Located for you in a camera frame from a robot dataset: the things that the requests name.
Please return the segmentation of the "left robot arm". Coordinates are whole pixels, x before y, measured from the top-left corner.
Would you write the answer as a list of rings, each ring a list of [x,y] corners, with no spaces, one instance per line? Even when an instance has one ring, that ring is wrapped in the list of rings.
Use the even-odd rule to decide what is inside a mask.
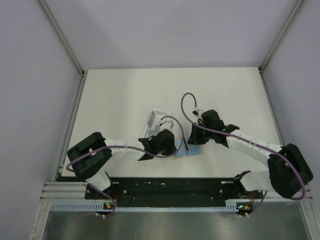
[[[66,169],[73,172],[79,181],[93,185],[97,194],[106,199],[114,191],[107,173],[108,161],[166,158],[176,151],[175,136],[168,129],[127,142],[104,138],[101,132],[94,132],[68,150]]]

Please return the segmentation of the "clear plastic card tray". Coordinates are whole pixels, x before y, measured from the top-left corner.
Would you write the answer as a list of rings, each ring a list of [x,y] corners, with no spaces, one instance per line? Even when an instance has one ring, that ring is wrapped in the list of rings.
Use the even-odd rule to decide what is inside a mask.
[[[153,109],[146,121],[142,138],[155,136],[160,132],[160,120],[162,117],[170,116],[170,112],[161,109]]]

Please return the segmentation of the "beige card holder wallet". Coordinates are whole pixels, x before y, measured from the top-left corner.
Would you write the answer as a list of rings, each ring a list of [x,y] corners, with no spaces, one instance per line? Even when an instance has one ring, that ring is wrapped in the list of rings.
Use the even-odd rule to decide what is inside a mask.
[[[185,144],[181,138],[175,139],[174,144],[177,149],[181,146],[181,143],[182,143],[182,147],[172,157],[173,159],[197,156],[197,155],[201,155],[203,153],[202,149],[199,145]]]

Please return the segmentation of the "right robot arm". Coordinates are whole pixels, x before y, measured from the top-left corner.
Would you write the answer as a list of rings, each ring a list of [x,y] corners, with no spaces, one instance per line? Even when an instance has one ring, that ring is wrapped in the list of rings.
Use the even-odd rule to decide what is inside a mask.
[[[204,145],[209,141],[239,151],[263,164],[264,171],[245,170],[236,175],[233,192],[245,198],[252,191],[276,192],[285,199],[291,199],[313,180],[314,176],[300,149],[289,143],[277,145],[253,137],[233,124],[224,124],[219,114],[211,109],[196,108],[193,115],[188,144]]]

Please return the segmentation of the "white card magnetic stripe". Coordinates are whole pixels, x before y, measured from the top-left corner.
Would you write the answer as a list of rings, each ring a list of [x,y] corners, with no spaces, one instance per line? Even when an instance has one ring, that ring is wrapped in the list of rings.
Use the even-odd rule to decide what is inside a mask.
[[[188,148],[188,143],[187,143],[187,141],[186,141],[185,136],[182,137],[182,142],[183,142],[184,150],[185,150],[186,152],[188,152],[188,151],[189,151],[189,148]]]

